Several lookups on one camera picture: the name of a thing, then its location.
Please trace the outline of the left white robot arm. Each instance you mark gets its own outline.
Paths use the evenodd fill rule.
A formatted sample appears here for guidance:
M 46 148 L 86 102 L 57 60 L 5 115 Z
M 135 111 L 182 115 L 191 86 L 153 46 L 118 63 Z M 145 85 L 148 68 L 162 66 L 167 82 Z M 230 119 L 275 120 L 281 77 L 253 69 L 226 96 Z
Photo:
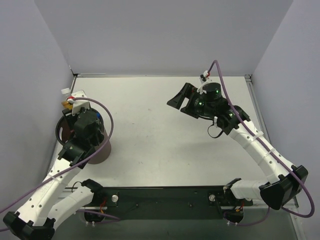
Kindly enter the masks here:
M 102 185 L 87 179 L 75 192 L 57 201 L 70 181 L 98 153 L 97 147 L 106 141 L 104 122 L 94 109 L 81 110 L 64 118 L 71 130 L 69 140 L 62 145 L 51 170 L 30 198 L 16 211 L 3 218 L 10 232 L 21 240 L 50 240 L 56 229 L 83 206 L 101 203 Z

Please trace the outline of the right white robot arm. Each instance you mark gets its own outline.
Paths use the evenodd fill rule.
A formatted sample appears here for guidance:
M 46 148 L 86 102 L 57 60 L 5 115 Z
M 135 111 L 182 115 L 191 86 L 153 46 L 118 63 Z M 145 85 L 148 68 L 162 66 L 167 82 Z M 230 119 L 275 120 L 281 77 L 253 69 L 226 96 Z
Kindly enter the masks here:
M 279 210 L 302 190 L 299 183 L 306 181 L 307 169 L 302 165 L 295 166 L 281 156 L 246 112 L 237 105 L 230 106 L 219 83 L 206 84 L 203 92 L 185 83 L 167 105 L 193 118 L 211 120 L 260 167 L 266 180 L 235 179 L 226 185 L 233 198 L 262 200 L 270 208 Z

